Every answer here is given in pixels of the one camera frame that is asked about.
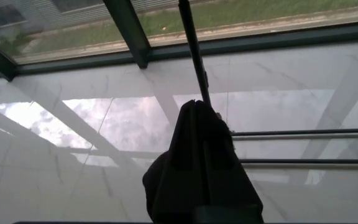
gray building wall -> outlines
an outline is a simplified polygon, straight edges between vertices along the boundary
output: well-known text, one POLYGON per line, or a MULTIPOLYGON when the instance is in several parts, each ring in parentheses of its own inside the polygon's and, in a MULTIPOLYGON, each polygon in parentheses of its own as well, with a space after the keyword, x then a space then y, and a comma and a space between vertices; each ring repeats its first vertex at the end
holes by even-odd
MULTIPOLYGON (((177 2, 177 0, 132 0, 136 11, 174 6, 177 2)), ((13 5, 26 21, 0 27, 0 36, 13 37, 18 32, 36 33, 111 19, 104 4, 60 12, 50 0, 0 0, 0 7, 8 4, 13 5)))

marble floor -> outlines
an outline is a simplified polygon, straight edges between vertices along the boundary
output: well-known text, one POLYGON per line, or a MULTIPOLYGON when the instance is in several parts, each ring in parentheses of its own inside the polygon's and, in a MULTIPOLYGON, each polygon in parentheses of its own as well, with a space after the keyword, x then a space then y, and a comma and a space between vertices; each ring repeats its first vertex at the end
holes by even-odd
MULTIPOLYGON (((358 128, 358 43, 205 57, 236 131, 358 128)), ((150 222, 141 178, 200 99, 189 58, 0 80, 0 223, 150 222)), ((358 159, 358 138, 236 141, 240 158, 358 159)), ((266 222, 358 222, 358 170, 247 169, 266 222)))

building window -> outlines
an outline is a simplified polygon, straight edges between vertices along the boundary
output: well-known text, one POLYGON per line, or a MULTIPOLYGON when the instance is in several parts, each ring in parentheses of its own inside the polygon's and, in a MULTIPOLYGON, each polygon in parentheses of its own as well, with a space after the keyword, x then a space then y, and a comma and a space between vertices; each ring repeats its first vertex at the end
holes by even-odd
POLYGON ((60 12, 68 12, 103 4, 102 0, 52 0, 52 2, 60 12))
POLYGON ((0 26, 25 21, 24 17, 13 5, 0 7, 0 26))

green lawn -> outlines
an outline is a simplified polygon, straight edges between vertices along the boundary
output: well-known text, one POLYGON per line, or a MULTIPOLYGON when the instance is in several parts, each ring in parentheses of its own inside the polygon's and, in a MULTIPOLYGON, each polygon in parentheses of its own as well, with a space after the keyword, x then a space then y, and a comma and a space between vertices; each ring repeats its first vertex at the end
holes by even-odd
MULTIPOLYGON (((261 21, 358 6, 358 0, 222 0, 191 7, 197 29, 261 21)), ((138 14, 147 36, 183 31, 177 10, 138 14)), ((122 40, 114 24, 91 26, 44 37, 33 53, 122 40)))

black pole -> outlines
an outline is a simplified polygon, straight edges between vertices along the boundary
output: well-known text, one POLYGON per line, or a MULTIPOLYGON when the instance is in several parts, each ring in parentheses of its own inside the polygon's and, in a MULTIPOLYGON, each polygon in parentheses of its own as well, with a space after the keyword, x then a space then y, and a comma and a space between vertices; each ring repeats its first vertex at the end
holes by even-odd
POLYGON ((179 11, 181 21, 185 28, 187 42, 189 43, 191 58, 193 59, 194 68, 197 74, 198 84, 201 90, 203 101, 211 106, 208 92, 208 78, 201 58, 200 47, 196 35, 196 29, 193 23, 193 16, 191 15, 190 3, 188 0, 179 0, 179 11))
POLYGON ((239 159, 242 164, 358 164, 358 159, 239 159))
POLYGON ((232 136, 277 136, 293 134, 356 134, 358 128, 353 129, 320 129, 320 130, 297 130, 297 131, 253 131, 232 133, 232 136))

